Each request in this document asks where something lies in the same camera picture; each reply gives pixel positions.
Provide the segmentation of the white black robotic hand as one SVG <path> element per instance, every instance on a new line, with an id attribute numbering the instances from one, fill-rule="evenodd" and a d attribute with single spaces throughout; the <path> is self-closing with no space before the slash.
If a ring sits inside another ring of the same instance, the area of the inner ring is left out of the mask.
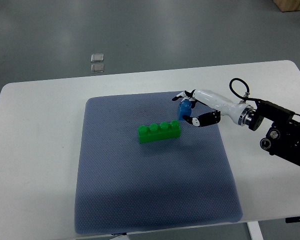
<path id="1" fill-rule="evenodd" d="M 178 99 L 190 101 L 192 108 L 196 106 L 196 103 L 201 103 L 213 109 L 212 112 L 204 113 L 197 117 L 182 116 L 187 123 L 195 127 L 206 127 L 217 124 L 220 122 L 222 116 L 230 117 L 239 126 L 248 125 L 250 121 L 249 115 L 254 111 L 254 108 L 247 103 L 234 103 L 230 99 L 210 90 L 185 90 L 172 98 L 173 101 L 177 101 Z"/>

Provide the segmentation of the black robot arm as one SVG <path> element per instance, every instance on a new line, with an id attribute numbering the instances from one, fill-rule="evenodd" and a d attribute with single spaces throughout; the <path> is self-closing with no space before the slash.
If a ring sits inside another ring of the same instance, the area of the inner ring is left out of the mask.
<path id="1" fill-rule="evenodd" d="M 239 95 L 232 87 L 233 82 L 239 81 L 246 87 L 244 96 Z M 271 156 L 275 155 L 300 167 L 300 114 L 282 106 L 260 98 L 250 98 L 248 84 L 240 79 L 233 78 L 229 82 L 231 92 L 241 99 L 241 103 L 254 101 L 256 109 L 251 108 L 243 112 L 239 117 L 239 123 L 247 125 L 252 131 L 256 131 L 263 119 L 272 121 L 264 138 L 260 140 L 260 147 Z"/>

